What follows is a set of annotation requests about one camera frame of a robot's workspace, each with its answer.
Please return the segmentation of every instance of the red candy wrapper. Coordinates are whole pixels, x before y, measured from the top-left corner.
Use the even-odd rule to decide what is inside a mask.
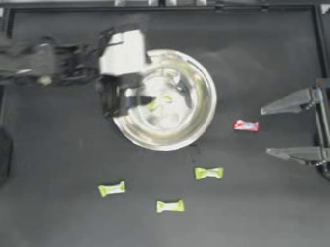
[[[259,122],[246,122],[243,120],[237,120],[234,125],[235,130],[246,130],[246,131],[259,131]]]

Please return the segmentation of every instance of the black tabletop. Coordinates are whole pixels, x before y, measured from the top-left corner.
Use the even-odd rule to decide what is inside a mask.
[[[132,22],[148,49],[179,50],[207,68],[218,91],[211,126],[194,146],[150,151],[103,119],[92,85],[7,88],[15,153],[0,188],[0,245],[325,246],[329,183],[265,154],[313,145],[313,111],[259,115],[321,76],[310,12],[18,13],[14,38],[92,43],[102,30]],[[261,131],[234,132],[238,119],[259,121]],[[223,179],[195,181],[197,166],[223,167]],[[102,198],[98,185],[120,180],[127,194]],[[186,212],[156,213],[156,200],[178,199]]]

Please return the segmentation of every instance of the green candy wrapper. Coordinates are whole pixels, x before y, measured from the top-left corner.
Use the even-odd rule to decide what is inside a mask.
[[[99,185],[99,192],[102,197],[106,197],[107,195],[111,194],[118,194],[118,193],[126,193],[127,192],[127,187],[126,187],[126,182],[122,181],[116,185],[106,186],[106,185]]]
[[[223,168],[217,167],[217,168],[206,169],[202,167],[197,167],[195,168],[195,177],[197,177],[197,180],[201,180],[206,177],[215,177],[215,178],[221,179],[223,177]]]
[[[185,212],[185,201],[179,200],[178,202],[173,203],[164,203],[162,201],[158,201],[158,213],[162,213],[164,211]]]

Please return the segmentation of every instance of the silver plate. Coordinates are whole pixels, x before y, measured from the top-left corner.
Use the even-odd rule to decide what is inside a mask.
[[[217,91],[202,64],[173,50],[148,51],[152,63],[142,72],[138,89],[127,96],[155,100],[114,118],[118,128],[139,146],[159,151],[186,147],[205,133],[214,117]]]

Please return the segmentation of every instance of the bowl rim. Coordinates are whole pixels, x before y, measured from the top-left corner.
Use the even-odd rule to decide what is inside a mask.
[[[173,144],[167,144],[167,145],[156,145],[155,146],[155,145],[151,145],[151,144],[143,142],[123,127],[122,117],[114,117],[114,122],[115,122],[118,128],[120,129],[122,133],[124,134],[124,136],[135,143],[135,145],[138,145],[146,149],[154,150],[154,151],[173,151],[173,150],[182,149],[182,148],[187,147],[189,145],[191,145],[202,137],[203,133],[206,132],[206,130],[210,126],[210,123],[211,123],[214,115],[215,115],[215,109],[217,109],[217,103],[218,103],[215,84],[214,84],[213,78],[210,76],[210,73],[206,70],[205,66],[201,64],[201,62],[195,58],[193,58],[190,55],[185,54],[183,52],[177,51],[177,50],[171,50],[171,49],[150,50],[150,51],[147,51],[147,54],[150,56],[152,56],[152,55],[155,56],[159,53],[164,53],[164,52],[171,53],[171,54],[182,57],[183,60],[190,61],[194,64],[194,66],[199,69],[199,71],[202,72],[202,75],[205,76],[206,81],[209,83],[211,103],[210,103],[210,110],[209,110],[206,120],[203,121],[203,124],[198,128],[197,132],[191,136],[189,136],[185,140],[182,140],[177,143],[173,143]]]

